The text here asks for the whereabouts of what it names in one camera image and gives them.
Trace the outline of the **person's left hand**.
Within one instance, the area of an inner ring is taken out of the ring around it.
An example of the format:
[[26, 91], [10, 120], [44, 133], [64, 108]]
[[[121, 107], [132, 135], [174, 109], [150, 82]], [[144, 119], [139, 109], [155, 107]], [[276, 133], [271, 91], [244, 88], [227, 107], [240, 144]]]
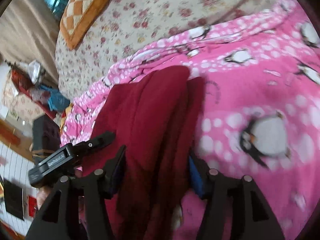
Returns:
[[[80, 166], [80, 167], [75, 168], [74, 174], [75, 174], [76, 178], [81, 178], [82, 177], [82, 167]], [[36, 195], [36, 202], [37, 202], [38, 210], [41, 208], [41, 206], [43, 205], [44, 201], [49, 196], [51, 191], [52, 191], [52, 187], [49, 187], [49, 186], [43, 186], [38, 190], [37, 195]]]

